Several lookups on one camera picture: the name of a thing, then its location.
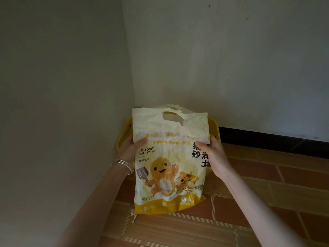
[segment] cat litter bag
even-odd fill
[[[134,214],[175,212],[205,199],[208,155],[195,142],[210,142],[207,113],[176,105],[136,108],[133,137],[148,138],[136,152]]]

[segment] silver bangle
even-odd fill
[[[121,159],[116,159],[112,163],[120,163],[120,164],[125,165],[126,167],[128,167],[130,169],[129,175],[134,172],[134,168],[131,166],[131,164],[129,164],[128,162],[125,162],[125,161],[123,161]]]

